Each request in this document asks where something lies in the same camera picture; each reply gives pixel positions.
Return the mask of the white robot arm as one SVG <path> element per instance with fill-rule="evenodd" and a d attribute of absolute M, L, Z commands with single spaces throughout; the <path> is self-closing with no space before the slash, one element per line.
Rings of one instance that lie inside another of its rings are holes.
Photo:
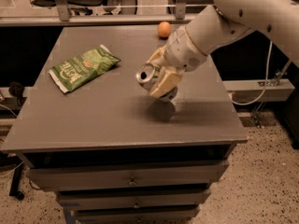
<path fill-rule="evenodd" d="M 182 74 L 196 69 L 214 50 L 251 31 L 271 40 L 293 63 L 299 63 L 299 4 L 292 0 L 213 0 L 192 21 L 171 34 L 149 63 L 160 69 L 149 95 L 173 90 Z"/>

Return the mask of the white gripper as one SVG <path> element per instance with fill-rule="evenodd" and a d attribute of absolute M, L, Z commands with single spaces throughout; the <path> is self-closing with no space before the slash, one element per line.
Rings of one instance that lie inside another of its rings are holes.
<path fill-rule="evenodd" d="M 150 68 L 161 70 L 158 79 L 149 90 L 149 95 L 154 98 L 164 96 L 179 84 L 182 70 L 194 71 L 206 59 L 207 56 L 193 44 L 186 29 L 178 28 L 169 36 L 165 47 L 156 49 L 147 60 Z"/>

